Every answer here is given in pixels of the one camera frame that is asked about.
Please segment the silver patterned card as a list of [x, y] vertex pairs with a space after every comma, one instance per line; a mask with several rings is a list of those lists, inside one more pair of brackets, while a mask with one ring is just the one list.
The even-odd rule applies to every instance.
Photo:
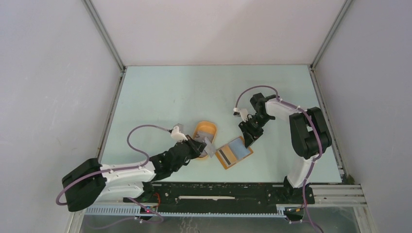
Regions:
[[205, 147], [202, 152], [202, 155], [204, 157], [207, 157], [207, 156], [210, 158], [213, 157], [216, 153], [216, 148], [214, 147], [214, 145], [210, 142], [210, 140], [207, 137], [203, 139], [203, 142], [205, 144]]

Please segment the beige oval plastic tray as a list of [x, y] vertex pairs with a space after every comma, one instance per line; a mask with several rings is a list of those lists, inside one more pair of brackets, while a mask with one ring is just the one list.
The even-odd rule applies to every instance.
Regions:
[[[217, 134], [217, 126], [214, 123], [209, 122], [209, 121], [201, 121], [195, 127], [195, 131], [194, 131], [194, 134], [193, 134], [193, 139], [196, 140], [196, 141], [201, 142], [201, 141], [203, 141], [203, 139], [205, 137], [207, 137], [210, 140], [210, 142], [213, 144], [214, 139], [216, 137], [216, 134]], [[207, 157], [204, 157], [201, 154], [198, 157], [198, 159], [204, 159], [204, 158], [207, 158]]]

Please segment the gold card with black stripe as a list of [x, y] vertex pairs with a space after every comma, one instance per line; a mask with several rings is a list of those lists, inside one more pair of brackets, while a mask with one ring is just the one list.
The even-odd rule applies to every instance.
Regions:
[[236, 156], [228, 145], [221, 147], [218, 150], [218, 153], [226, 166], [231, 166], [237, 161]]

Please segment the orange leather card holder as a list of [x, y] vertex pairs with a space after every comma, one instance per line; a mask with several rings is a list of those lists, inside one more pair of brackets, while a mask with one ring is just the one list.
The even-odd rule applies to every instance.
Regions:
[[229, 169], [253, 154], [251, 148], [244, 145], [244, 138], [239, 136], [216, 150], [215, 155], [224, 169]]

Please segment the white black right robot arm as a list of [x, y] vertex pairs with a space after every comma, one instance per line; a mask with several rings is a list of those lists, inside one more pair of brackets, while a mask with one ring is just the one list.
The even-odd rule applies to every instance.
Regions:
[[301, 188], [308, 184], [314, 164], [332, 144], [322, 110], [318, 107], [304, 109], [278, 95], [265, 97], [262, 93], [254, 94], [250, 103], [255, 110], [253, 115], [237, 106], [233, 109], [234, 115], [242, 118], [239, 128], [247, 148], [263, 135], [263, 127], [270, 120], [281, 119], [290, 126], [291, 143], [298, 159], [286, 176], [288, 186], [283, 188], [282, 195], [285, 201], [295, 203], [302, 197]]

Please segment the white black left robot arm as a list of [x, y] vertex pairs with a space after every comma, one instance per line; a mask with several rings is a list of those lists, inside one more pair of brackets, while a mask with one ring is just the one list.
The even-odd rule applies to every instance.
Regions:
[[170, 177], [212, 147], [208, 138], [196, 141], [188, 137], [147, 162], [106, 165], [97, 158], [88, 159], [62, 178], [65, 205], [70, 212], [77, 212], [96, 202], [123, 198], [148, 202], [154, 195], [152, 182]]

